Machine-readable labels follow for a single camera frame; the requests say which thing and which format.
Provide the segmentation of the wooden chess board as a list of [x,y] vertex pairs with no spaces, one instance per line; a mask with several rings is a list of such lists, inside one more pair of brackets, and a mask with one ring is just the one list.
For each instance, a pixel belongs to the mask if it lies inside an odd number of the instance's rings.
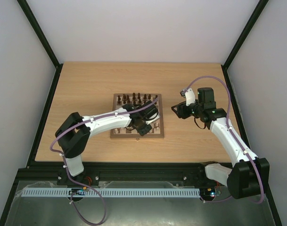
[[[113,107],[113,110],[127,110],[130,113],[131,122],[127,126],[123,126],[121,128],[125,128],[125,132],[121,133],[120,128],[119,133],[115,133],[115,129],[110,131],[110,137],[116,139],[128,139],[128,138],[164,138],[164,121],[163,121],[163,108],[162,101],[159,106],[155,105],[157,102],[157,98],[154,101],[147,101],[145,104],[137,105],[137,104],[125,104],[120,107]],[[136,129],[133,127],[135,123],[139,123],[140,121],[144,121],[146,124],[150,124],[152,129],[149,133],[144,136],[140,136]],[[155,123],[159,123],[160,133],[155,132]]]

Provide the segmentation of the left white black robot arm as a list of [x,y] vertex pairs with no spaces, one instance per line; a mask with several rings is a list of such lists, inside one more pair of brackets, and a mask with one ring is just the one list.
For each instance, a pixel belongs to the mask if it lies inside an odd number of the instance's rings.
[[131,128],[140,136],[148,134],[151,123],[160,118],[157,101],[155,98],[139,106],[125,104],[114,111],[93,116],[72,113],[56,131],[50,150],[61,154],[67,174],[76,177],[84,172],[81,154],[91,137],[119,128]]

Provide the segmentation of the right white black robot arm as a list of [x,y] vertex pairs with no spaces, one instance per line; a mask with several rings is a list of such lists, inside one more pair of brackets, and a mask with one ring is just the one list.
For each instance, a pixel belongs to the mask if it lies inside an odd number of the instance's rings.
[[211,181],[227,187],[230,195],[241,199],[259,195],[259,203],[264,200],[268,188],[270,164],[266,158],[259,158],[235,131],[229,111],[216,107],[212,88],[199,88],[195,94],[191,88],[181,91],[185,98],[171,109],[181,119],[193,117],[200,119],[204,127],[210,130],[220,141],[230,157],[232,168],[219,163],[207,163],[198,172],[202,184]]

